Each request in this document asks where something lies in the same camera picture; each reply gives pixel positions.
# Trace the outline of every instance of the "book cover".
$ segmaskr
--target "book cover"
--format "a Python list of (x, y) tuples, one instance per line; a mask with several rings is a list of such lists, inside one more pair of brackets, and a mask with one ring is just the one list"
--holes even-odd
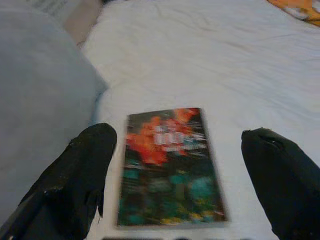
[(118, 226), (226, 221), (200, 108), (128, 116)]

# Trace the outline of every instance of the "orange blanket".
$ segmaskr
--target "orange blanket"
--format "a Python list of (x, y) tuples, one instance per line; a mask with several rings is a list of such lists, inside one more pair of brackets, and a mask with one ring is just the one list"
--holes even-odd
[(320, 0), (267, 0), (297, 19), (320, 27)]

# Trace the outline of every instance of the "gray pillow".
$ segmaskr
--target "gray pillow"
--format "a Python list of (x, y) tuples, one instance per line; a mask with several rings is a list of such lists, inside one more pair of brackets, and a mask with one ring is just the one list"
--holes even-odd
[(48, 15), (0, 3), (0, 225), (91, 120), (105, 82)]

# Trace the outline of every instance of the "mattress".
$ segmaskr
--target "mattress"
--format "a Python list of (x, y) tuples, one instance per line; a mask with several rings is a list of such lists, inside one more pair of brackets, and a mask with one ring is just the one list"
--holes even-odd
[[(108, 82), (96, 122), (118, 144), (106, 178), (104, 215), (87, 239), (276, 240), (241, 153), (243, 130), (270, 128), (318, 165), (320, 28), (265, 0), (116, 0), (83, 52)], [(202, 229), (116, 228), (128, 114), (203, 108), (230, 222)]]

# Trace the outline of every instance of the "bed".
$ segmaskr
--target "bed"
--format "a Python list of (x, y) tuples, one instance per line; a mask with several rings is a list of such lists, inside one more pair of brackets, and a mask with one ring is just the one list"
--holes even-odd
[[(109, 85), (96, 122), (118, 144), (109, 166), (104, 216), (88, 240), (276, 240), (241, 153), (243, 130), (270, 128), (320, 165), (320, 28), (265, 0), (116, 0), (105, 5), (82, 51)], [(126, 116), (203, 108), (230, 222), (202, 229), (115, 227)]]

